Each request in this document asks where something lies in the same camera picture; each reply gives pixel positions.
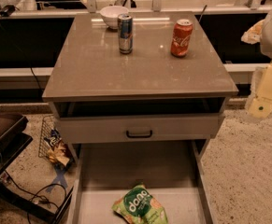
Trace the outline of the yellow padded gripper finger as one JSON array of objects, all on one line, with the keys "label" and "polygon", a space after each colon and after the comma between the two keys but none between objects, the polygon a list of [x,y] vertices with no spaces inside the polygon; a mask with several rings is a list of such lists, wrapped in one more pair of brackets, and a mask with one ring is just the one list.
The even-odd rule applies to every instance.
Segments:
[{"label": "yellow padded gripper finger", "polygon": [[272,113],[272,63],[254,71],[251,78],[251,94],[245,109],[255,119],[265,119]]}]

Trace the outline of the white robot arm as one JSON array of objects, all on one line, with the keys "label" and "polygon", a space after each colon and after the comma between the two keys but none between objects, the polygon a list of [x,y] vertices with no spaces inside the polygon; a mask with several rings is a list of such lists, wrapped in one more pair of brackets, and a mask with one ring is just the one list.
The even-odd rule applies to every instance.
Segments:
[{"label": "white robot arm", "polygon": [[248,44],[260,43],[261,53],[271,59],[266,68],[257,68],[251,79],[251,94],[245,109],[256,119],[265,119],[272,112],[272,9],[241,36]]}]

